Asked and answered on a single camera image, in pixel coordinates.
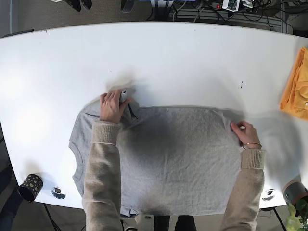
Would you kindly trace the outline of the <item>person's left hand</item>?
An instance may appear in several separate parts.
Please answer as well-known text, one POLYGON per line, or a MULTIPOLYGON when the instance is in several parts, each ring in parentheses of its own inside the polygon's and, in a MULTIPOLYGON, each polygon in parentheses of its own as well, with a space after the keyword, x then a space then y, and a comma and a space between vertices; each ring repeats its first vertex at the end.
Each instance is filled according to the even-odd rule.
POLYGON ((100 120, 118 124, 126 106, 131 99, 126 99, 120 103, 121 90, 116 89, 100 96, 100 120))

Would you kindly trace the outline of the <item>person's right hand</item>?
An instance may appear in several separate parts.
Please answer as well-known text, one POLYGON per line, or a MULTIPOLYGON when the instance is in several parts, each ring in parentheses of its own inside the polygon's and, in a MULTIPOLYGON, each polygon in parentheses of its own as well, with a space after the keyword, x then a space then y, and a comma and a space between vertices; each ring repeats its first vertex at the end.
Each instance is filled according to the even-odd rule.
POLYGON ((261 149, 262 145, 252 124, 241 121, 238 124, 231 122, 231 129, 241 142, 244 149, 261 149))

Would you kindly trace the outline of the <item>right beige sweater forearm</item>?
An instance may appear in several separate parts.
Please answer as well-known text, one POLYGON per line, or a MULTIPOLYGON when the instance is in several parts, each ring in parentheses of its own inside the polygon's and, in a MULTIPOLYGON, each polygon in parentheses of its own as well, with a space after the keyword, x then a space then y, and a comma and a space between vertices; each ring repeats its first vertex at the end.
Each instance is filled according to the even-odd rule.
POLYGON ((254 231, 264 187, 265 151, 242 151, 241 170, 230 194, 221 224, 222 231, 254 231))

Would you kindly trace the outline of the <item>left beige sweater forearm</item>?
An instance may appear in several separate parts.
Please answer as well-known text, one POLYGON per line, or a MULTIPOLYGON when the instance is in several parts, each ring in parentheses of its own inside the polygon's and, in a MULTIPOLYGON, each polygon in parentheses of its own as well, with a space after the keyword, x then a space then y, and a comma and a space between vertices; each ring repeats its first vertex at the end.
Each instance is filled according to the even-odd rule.
POLYGON ((83 208, 88 231, 121 231, 120 156, 116 147, 120 126, 94 123, 84 178, 83 208))

